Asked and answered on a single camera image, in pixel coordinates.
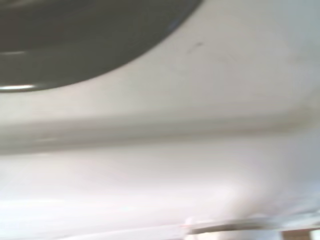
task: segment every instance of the white ceramic surface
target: white ceramic surface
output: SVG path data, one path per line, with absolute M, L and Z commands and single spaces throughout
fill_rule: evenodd
M 1 94 L 0 239 L 318 211 L 319 11 L 205 0 L 111 73 Z

